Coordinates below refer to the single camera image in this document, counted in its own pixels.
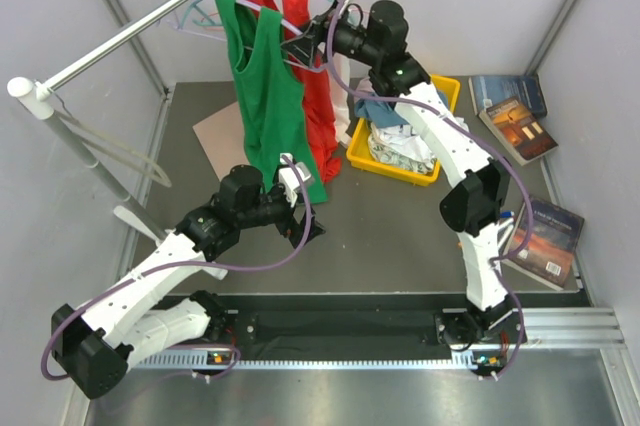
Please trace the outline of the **green tank top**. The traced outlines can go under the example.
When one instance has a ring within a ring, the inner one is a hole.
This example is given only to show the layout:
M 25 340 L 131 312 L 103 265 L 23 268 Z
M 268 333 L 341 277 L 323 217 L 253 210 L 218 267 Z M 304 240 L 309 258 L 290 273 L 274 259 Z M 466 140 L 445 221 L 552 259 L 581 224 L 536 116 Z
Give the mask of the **green tank top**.
M 277 178 L 280 156 L 289 153 L 311 172 L 311 202 L 326 202 L 328 194 L 306 134 L 304 86 L 281 49 L 282 14 L 270 8 L 256 12 L 237 0 L 214 1 L 227 38 L 249 164 L 261 171 L 270 188 Z

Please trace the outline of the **lavender plastic hanger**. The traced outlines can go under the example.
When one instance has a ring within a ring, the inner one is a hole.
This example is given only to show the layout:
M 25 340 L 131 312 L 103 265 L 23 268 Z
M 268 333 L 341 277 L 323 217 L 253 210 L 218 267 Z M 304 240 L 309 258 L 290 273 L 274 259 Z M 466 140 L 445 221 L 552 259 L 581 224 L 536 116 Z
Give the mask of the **lavender plastic hanger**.
M 220 12 L 205 9 L 207 4 L 213 7 L 214 0 L 188 0 L 182 12 L 179 8 L 158 23 L 178 33 L 226 42 Z M 251 11 L 255 16 L 268 7 L 267 0 L 236 0 L 236 4 Z

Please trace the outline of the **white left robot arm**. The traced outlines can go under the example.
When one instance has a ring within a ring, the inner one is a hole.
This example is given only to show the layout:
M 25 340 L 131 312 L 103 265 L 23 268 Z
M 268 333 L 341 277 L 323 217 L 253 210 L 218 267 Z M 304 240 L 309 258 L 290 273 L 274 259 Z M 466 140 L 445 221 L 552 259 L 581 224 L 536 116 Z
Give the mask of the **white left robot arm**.
M 215 294 L 196 291 L 166 310 L 157 304 L 198 272 L 223 279 L 232 268 L 217 259 L 244 230 L 273 225 L 296 251 L 323 234 L 311 206 L 313 182 L 307 166 L 289 154 L 280 157 L 270 188 L 257 168 L 233 167 L 211 199 L 188 212 L 137 267 L 98 297 L 53 313 L 42 375 L 55 380 L 48 369 L 55 360 L 61 379 L 97 399 L 150 356 L 184 341 L 220 340 L 228 320 Z

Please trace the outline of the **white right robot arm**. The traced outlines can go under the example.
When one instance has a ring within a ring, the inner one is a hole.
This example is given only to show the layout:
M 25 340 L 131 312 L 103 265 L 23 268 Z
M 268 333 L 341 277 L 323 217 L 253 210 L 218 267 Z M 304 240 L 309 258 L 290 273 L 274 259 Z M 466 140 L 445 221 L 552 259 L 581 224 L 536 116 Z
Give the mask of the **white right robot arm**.
M 315 64 L 320 49 L 326 56 L 339 53 L 368 66 L 377 96 L 392 103 L 435 154 L 451 186 L 440 213 L 458 236 L 466 268 L 467 330 L 473 339 L 487 342 L 502 331 L 513 309 L 496 259 L 510 174 L 459 126 L 431 76 L 408 52 L 408 32 L 404 10 L 394 1 L 375 2 L 367 23 L 358 26 L 334 4 L 282 47 L 307 67 Z

